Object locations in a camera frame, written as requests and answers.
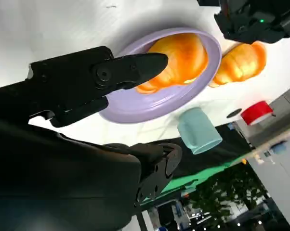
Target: screw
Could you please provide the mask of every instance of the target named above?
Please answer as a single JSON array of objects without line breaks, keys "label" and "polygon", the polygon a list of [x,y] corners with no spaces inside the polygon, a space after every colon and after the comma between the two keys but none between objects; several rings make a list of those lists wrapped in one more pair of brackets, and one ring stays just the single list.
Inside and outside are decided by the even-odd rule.
[{"label": "screw", "polygon": [[107,81],[109,81],[111,79],[111,73],[107,69],[98,69],[97,70],[97,76],[103,82],[107,82]]},{"label": "screw", "polygon": [[42,82],[46,83],[48,81],[47,76],[46,75],[42,75]]},{"label": "screw", "polygon": [[132,71],[135,71],[135,70],[136,70],[136,66],[131,65],[131,66],[130,66],[130,69],[131,69]]}]

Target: white table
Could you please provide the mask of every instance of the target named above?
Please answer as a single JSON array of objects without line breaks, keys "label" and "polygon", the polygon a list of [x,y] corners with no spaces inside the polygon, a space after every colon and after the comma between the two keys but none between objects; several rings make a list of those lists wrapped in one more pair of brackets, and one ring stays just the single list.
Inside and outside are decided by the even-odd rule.
[{"label": "white table", "polygon": [[[213,18],[218,11],[199,7],[196,0],[0,0],[0,87],[24,80],[30,62],[99,45],[116,54],[141,36],[170,27],[207,31],[225,52],[235,42],[223,38]],[[267,66],[259,76],[215,89],[207,87],[188,104],[158,119],[120,125],[95,114],[58,131],[98,144],[132,145],[178,137],[178,116],[195,106],[215,126],[237,120],[240,116],[226,116],[260,100],[270,103],[290,88],[290,38],[266,48]],[[51,128],[41,118],[31,123]]]}]

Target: lavender plate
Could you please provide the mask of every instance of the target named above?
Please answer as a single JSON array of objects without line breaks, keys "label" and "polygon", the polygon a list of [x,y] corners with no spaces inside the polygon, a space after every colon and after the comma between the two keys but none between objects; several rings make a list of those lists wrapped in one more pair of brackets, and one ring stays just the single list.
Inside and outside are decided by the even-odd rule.
[{"label": "lavender plate", "polygon": [[112,92],[107,95],[109,106],[100,112],[102,117],[122,124],[145,122],[176,110],[201,93],[215,76],[222,56],[218,41],[206,32],[184,27],[157,31],[135,41],[119,56],[146,53],[156,40],[182,33],[195,33],[201,39],[209,60],[206,70],[189,85],[172,86],[155,94],[140,94],[135,89]]}]

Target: teal mug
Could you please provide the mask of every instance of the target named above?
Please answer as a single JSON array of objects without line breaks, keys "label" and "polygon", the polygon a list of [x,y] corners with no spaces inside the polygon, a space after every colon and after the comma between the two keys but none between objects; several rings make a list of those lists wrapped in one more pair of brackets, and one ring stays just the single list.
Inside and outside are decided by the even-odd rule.
[{"label": "teal mug", "polygon": [[181,114],[177,128],[193,154],[203,153],[222,141],[222,137],[200,108],[192,108]]}]

